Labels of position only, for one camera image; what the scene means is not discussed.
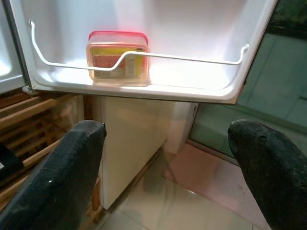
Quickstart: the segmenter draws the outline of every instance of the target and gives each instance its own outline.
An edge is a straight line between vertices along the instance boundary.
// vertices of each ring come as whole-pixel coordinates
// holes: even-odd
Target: yellow label
[[[92,47],[93,64],[95,67],[111,68],[126,51],[142,51],[137,47]],[[126,56],[113,71],[95,71],[99,79],[137,80],[144,75],[144,57],[136,55]]]

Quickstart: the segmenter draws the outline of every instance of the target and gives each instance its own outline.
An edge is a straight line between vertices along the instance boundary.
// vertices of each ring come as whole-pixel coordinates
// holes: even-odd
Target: door shelf
[[[34,89],[220,103],[236,101],[276,2],[10,0]],[[87,38],[99,30],[142,32],[150,52],[88,67]],[[90,78],[88,69],[112,71],[127,55],[150,56],[149,86]]]

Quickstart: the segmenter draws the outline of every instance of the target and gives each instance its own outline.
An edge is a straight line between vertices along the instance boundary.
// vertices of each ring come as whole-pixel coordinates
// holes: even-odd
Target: container lid
[[[103,34],[118,34],[118,35],[127,35],[127,36],[138,36],[143,37],[148,45],[148,38],[144,33],[141,32],[131,32],[131,31],[92,31],[88,36],[88,40],[90,40],[95,35],[103,35]]]

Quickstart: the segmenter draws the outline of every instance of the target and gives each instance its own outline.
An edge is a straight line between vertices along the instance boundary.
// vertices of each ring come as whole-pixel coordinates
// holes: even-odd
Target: refrigerator
[[[179,150],[198,102],[236,103],[276,2],[5,0],[0,92],[94,95],[93,118],[108,132],[100,169],[100,202],[108,209],[161,146]],[[150,84],[91,79],[92,31],[146,34]]]

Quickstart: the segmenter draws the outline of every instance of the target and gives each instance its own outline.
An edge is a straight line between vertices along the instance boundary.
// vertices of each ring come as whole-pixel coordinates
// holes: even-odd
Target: plastic food container
[[[126,51],[148,52],[145,34],[123,31],[93,31],[86,48],[89,66],[110,68]],[[110,85],[146,86],[148,57],[128,55],[113,71],[90,70],[94,81]]]

